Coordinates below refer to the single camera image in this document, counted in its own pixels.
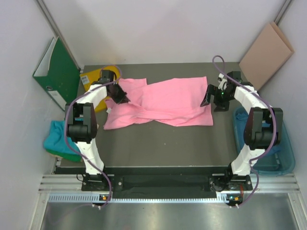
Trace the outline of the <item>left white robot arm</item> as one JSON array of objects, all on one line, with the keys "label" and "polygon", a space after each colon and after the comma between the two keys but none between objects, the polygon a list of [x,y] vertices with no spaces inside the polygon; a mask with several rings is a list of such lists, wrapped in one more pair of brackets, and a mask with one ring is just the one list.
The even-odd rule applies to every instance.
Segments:
[{"label": "left white robot arm", "polygon": [[109,179],[104,175],[105,165],[96,146],[98,126],[94,110],[107,97],[116,104],[130,101],[127,93],[119,85],[121,77],[119,69],[118,73],[101,69],[98,80],[90,85],[89,90],[65,107],[64,141],[68,148],[82,157],[86,173],[94,175],[92,184],[98,190],[106,189]]}]

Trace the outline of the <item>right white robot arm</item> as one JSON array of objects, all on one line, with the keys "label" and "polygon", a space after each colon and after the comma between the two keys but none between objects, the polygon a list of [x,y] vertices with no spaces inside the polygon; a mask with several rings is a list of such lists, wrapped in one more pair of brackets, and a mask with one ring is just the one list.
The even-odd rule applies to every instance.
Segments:
[{"label": "right white robot arm", "polygon": [[228,111],[231,100],[237,100],[248,113],[243,148],[230,163],[230,174],[224,177],[225,186],[234,190],[241,185],[241,177],[250,174],[259,156],[280,143],[283,111],[265,103],[250,82],[242,81],[239,71],[231,71],[227,76],[220,73],[218,82],[218,86],[208,85],[200,106],[209,105],[213,97],[215,111],[223,112]]}]

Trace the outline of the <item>pink t shirt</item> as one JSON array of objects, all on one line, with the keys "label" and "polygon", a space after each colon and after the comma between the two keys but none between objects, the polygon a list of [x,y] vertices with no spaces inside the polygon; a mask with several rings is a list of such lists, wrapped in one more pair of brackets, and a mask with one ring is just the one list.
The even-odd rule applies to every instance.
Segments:
[{"label": "pink t shirt", "polygon": [[157,121],[174,127],[213,126],[211,106],[202,107],[207,78],[173,78],[148,84],[147,79],[120,79],[128,103],[106,100],[105,130]]}]

